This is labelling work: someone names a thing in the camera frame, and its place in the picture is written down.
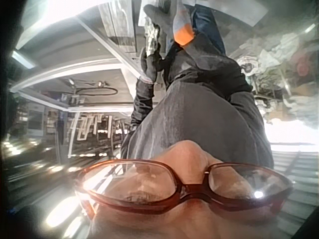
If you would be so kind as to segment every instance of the finger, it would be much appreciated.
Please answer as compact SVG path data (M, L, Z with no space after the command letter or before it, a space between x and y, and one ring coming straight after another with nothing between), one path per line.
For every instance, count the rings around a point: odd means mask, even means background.
M143 70L144 73L146 73L146 70L148 68L147 63L146 63L146 49L145 47L142 49L141 51L141 56L140 56L140 60L141 60L141 68Z

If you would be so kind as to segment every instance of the fabric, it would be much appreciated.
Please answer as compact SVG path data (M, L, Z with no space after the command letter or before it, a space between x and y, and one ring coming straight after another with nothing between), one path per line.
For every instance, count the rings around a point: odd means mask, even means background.
M224 162L273 167L263 119L251 93L240 92L230 102L196 82L197 74L174 81L165 98L133 133L130 159L150 159L182 140L192 140Z

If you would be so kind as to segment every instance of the metal frame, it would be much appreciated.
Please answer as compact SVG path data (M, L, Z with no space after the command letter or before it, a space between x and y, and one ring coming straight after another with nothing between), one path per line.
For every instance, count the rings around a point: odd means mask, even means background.
M26 87L30 87L44 81L56 79L58 77L75 75L85 72L121 69L122 67L123 64L120 63L116 58L105 58L101 56L98 58L85 58L78 61L67 62L63 65L59 65L57 67L42 71L29 78L22 79L14 84L11 87L10 91L12 93L15 93L21 91Z
M136 91L135 85L137 78L141 76L140 69L134 60L123 52L115 43L109 38L101 36L101 33L91 29L83 19L77 17L78 22L94 37L96 38L107 50L109 50L116 58L105 57L91 57L78 61L68 62L63 65L59 65L54 68L50 68L46 71L42 71L29 78L22 79L14 84L10 91L12 93L19 93L20 96L34 101L36 103L58 109L65 112L121 112L131 113L133 111L132 105L107 105L98 107L69 107L67 104L63 104L50 97L43 96L27 87L35 84L56 79L58 77L65 77L68 75L80 74L85 72L103 71L121 69L124 79L128 85L132 98L135 98Z

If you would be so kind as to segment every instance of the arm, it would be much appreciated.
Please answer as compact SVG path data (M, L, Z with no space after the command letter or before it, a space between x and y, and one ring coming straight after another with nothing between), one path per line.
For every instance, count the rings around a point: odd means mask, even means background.
M134 110L131 115L131 127L137 128L153 109L154 85L138 80Z
M196 35L183 49L225 99L237 92L251 92L252 87L237 62L222 55L204 34Z
M136 83L136 96L134 99L134 109L131 115L130 132L126 135L121 145L121 158L126 159L129 143L132 135L142 121L153 109L154 85L145 83L138 79Z

